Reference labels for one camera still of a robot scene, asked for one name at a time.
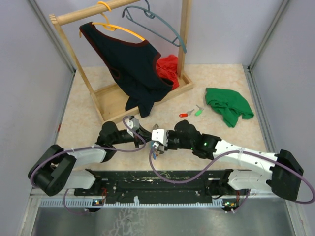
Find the key with red tag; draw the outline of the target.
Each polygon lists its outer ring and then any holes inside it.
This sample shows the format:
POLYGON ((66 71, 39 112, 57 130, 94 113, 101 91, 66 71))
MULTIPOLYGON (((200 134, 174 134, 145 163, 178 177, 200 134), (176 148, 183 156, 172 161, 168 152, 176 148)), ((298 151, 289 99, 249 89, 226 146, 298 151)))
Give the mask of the key with red tag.
POLYGON ((187 111, 186 113, 181 113, 181 114, 179 114, 179 117, 180 118, 186 118, 186 117, 190 116, 193 113, 193 111, 194 111, 194 109, 187 111))

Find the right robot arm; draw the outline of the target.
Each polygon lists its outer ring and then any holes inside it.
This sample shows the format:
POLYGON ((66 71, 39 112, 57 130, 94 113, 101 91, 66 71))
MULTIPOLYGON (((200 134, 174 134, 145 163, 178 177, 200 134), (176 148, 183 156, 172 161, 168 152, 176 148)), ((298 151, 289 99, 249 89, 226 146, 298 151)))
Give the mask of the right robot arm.
POLYGON ((162 138, 166 150, 190 149, 201 159, 232 163, 241 169, 233 170, 220 182, 224 194, 235 190, 270 190, 280 198, 296 201, 304 170, 293 154, 259 152, 239 147, 220 137, 202 134, 187 120, 178 122, 174 130, 167 130, 162 138))

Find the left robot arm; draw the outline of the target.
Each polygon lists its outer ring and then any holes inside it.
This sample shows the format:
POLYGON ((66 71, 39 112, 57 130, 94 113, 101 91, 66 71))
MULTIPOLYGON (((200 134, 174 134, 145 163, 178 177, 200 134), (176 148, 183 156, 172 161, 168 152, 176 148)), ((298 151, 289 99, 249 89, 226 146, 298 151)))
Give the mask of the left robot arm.
POLYGON ((92 195, 99 194, 102 182, 91 171, 75 173, 73 169, 109 161, 118 152, 115 144, 134 143, 133 152, 137 152, 151 140, 151 132, 136 118, 129 117, 123 123, 125 130, 119 130, 112 121, 105 122, 94 146, 70 150, 59 145, 50 146, 28 173, 32 186, 48 196, 55 196, 63 189, 85 189, 92 195))

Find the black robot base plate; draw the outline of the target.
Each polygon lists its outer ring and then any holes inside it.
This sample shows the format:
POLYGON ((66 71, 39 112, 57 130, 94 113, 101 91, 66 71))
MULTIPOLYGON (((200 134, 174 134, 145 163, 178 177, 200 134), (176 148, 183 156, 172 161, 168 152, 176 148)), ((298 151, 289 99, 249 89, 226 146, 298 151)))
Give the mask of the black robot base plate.
POLYGON ((166 182, 153 171, 94 171, 96 181, 90 189, 75 189, 75 196, 103 196, 108 204, 211 203, 217 196, 245 196, 247 189, 234 190, 228 185, 227 170, 205 171, 188 181, 198 171, 162 171, 161 175, 177 183, 166 182))

